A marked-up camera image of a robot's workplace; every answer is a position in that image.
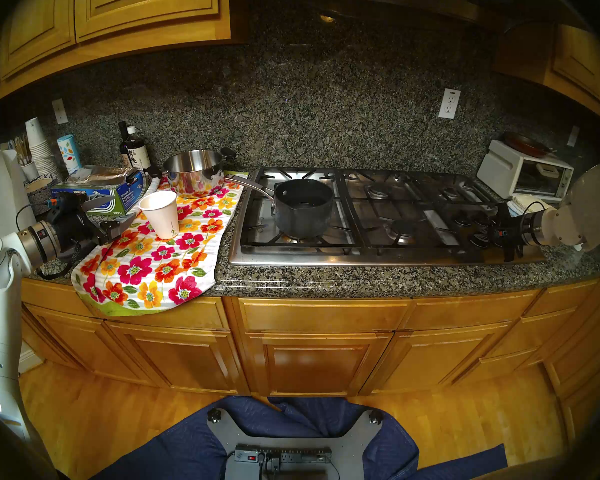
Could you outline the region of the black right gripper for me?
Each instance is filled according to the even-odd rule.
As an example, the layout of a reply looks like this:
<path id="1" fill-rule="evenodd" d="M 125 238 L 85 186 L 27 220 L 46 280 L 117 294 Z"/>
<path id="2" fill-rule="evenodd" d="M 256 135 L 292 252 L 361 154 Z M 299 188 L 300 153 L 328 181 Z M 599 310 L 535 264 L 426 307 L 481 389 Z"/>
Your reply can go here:
<path id="1" fill-rule="evenodd" d="M 505 263 L 516 255 L 522 258 L 523 248 L 530 245 L 531 214 L 512 217 L 506 203 L 497 204 L 496 218 L 473 220 L 473 225 L 475 233 L 495 233 L 495 242 L 488 237 L 471 237 L 471 244 L 481 249 L 501 246 Z"/>

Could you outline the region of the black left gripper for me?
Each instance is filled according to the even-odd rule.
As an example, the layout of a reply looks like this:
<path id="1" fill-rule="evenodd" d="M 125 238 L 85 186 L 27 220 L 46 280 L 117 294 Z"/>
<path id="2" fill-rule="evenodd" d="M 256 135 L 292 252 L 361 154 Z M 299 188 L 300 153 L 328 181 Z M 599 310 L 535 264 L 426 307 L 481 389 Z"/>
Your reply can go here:
<path id="1" fill-rule="evenodd" d="M 101 228 L 94 225 L 86 213 L 113 213 L 116 197 L 92 196 L 76 193 L 56 193 L 48 200 L 47 221 L 52 229 L 52 237 L 57 257 L 61 257 L 80 246 L 84 241 L 97 245 L 112 243 L 129 229 L 136 216 L 122 216 L 101 222 Z"/>

